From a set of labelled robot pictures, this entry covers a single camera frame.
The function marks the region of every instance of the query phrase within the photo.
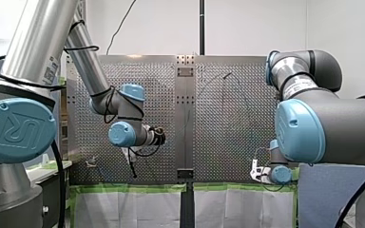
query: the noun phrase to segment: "pegboard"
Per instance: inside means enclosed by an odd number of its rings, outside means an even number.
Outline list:
[[[174,80],[175,64],[148,60],[139,62],[132,58],[106,56],[102,67],[111,85],[116,88],[124,83],[144,87],[144,124],[162,126],[167,141],[150,158],[139,158],[135,163],[139,183],[165,183],[176,181],[174,146]],[[78,161],[71,172],[71,181],[77,184],[90,182],[129,182],[131,170],[121,149],[108,141],[110,124],[103,116],[93,114],[89,96],[80,77],[75,89],[74,134]],[[151,146],[145,151],[156,149]],[[87,168],[86,160],[97,158],[97,168]]]
[[[196,61],[195,181],[249,181],[251,160],[274,139],[275,89],[262,57]],[[269,161],[260,150],[259,165]]]
[[[194,181],[248,182],[255,150],[274,139],[277,102],[274,89],[265,84],[264,57],[191,59],[184,63],[181,56],[101,57],[112,85],[136,83],[145,88],[144,123],[165,129],[166,144],[155,156],[135,164],[134,183],[177,182],[178,168],[193,168]],[[74,80],[68,80],[69,153],[77,158],[71,182],[130,182],[124,154],[108,141],[110,124],[90,111],[76,71],[67,72],[74,74]],[[93,156],[98,167],[87,168],[85,161]],[[259,153],[258,158],[263,164],[269,155]]]

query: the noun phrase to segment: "vertical metal pole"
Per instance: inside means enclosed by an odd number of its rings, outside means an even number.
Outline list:
[[[205,0],[200,0],[200,55],[205,54]]]

